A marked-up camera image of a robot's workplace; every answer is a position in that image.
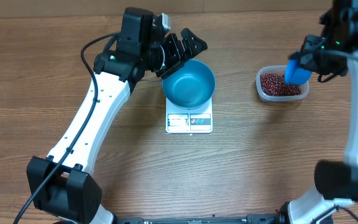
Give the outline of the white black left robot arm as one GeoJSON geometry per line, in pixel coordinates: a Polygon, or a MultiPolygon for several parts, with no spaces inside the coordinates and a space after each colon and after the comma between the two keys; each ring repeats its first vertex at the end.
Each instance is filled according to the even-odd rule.
{"type": "Polygon", "coordinates": [[[187,28],[180,35],[170,29],[166,14],[128,7],[121,30],[104,36],[106,45],[88,66],[91,84],[69,128],[46,158],[33,157],[27,165],[28,205],[70,223],[114,223],[92,175],[115,116],[145,72],[166,79],[208,47],[187,28]]]}

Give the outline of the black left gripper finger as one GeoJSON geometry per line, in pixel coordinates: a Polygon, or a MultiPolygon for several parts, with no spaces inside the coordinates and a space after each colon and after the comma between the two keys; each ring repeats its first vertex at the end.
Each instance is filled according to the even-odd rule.
{"type": "Polygon", "coordinates": [[[179,69],[184,67],[186,60],[180,60],[176,64],[172,65],[171,67],[168,67],[164,65],[160,70],[156,70],[155,74],[157,78],[160,78],[161,80],[167,79],[170,75],[177,72],[179,69]]]}
{"type": "Polygon", "coordinates": [[[208,45],[205,41],[197,37],[191,30],[184,28],[181,31],[182,44],[184,48],[185,59],[192,59],[202,51],[208,49],[208,45]]]}

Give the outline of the blue plastic measuring scoop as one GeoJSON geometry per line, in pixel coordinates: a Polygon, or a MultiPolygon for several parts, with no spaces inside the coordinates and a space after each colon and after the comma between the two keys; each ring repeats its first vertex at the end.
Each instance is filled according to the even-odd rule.
{"type": "Polygon", "coordinates": [[[310,79],[312,71],[300,68],[298,62],[299,60],[297,59],[288,61],[284,74],[284,81],[286,84],[303,85],[310,79]]]}

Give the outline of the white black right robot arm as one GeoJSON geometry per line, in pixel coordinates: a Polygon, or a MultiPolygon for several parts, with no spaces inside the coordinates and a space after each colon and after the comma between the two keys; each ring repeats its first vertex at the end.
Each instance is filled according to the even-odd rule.
{"type": "Polygon", "coordinates": [[[358,0],[334,0],[320,18],[320,35],[305,37],[289,56],[294,68],[318,74],[318,81],[351,78],[351,118],[343,160],[321,160],[314,184],[300,198],[271,214],[249,214],[246,223],[331,223],[332,214],[358,202],[358,0]]]}

